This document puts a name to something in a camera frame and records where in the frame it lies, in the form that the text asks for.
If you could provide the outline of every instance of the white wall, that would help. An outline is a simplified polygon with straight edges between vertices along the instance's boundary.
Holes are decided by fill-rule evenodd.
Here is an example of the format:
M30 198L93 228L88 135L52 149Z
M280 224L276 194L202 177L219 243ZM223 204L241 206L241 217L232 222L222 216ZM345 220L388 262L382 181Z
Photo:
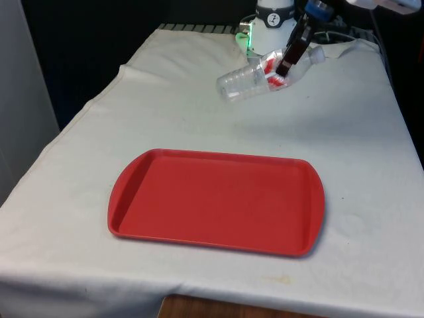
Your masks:
M0 205L58 134L19 0L0 0Z

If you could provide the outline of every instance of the cable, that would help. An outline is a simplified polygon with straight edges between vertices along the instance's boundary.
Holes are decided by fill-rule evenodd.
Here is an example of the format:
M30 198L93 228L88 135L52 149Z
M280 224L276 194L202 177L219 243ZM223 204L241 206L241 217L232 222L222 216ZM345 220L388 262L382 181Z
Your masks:
M372 24L374 25L374 29L376 30L377 37L379 39L378 43L380 45L380 50L381 50L381 53L382 53L382 56L383 56L383 60L384 60L384 64L385 64L384 66L386 67L386 73L387 73L387 76L389 77L390 85L393 87L392 72L390 70L389 59L387 57L386 47L384 46L383 38L382 38L382 35L380 33L380 28L378 27L377 20L374 16L374 12L372 10L370 10L370 15L371 15L371 19L372 19Z
M247 21L247 20L249 20L249 19L251 19L251 18L253 18L253 17L255 17L256 16L256 14L253 14L253 15L247 15L247 16L245 16L244 18L242 18L241 20L240 20L240 22L245 22L245 21Z

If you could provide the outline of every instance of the stain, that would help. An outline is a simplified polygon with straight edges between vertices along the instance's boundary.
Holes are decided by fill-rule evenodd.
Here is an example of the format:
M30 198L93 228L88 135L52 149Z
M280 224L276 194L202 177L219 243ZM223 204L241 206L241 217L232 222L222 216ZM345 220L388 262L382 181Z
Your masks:
M290 285L292 284L292 279L288 275L281 275L281 276L264 276L262 277L263 280L269 280L271 282L284 284L284 285Z

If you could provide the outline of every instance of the white cloth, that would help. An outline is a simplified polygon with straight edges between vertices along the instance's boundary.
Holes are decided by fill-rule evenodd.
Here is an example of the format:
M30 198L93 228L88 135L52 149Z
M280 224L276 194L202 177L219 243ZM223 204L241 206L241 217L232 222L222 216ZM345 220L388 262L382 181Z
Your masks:
M379 55L350 50L292 87L223 103L216 78L245 63L231 35L157 30L121 66L0 210L4 317L154 317L171 293L424 317L424 175ZM314 251L296 259L114 237L113 184L152 148L309 161L326 193Z

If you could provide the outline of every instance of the green light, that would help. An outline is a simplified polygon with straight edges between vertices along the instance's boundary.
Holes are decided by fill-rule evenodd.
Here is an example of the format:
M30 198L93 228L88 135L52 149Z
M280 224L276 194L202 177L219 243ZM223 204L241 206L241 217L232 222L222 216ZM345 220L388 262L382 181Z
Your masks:
M252 23L249 23L248 37L249 37L249 39L247 40L247 48L250 49L250 47L252 46Z

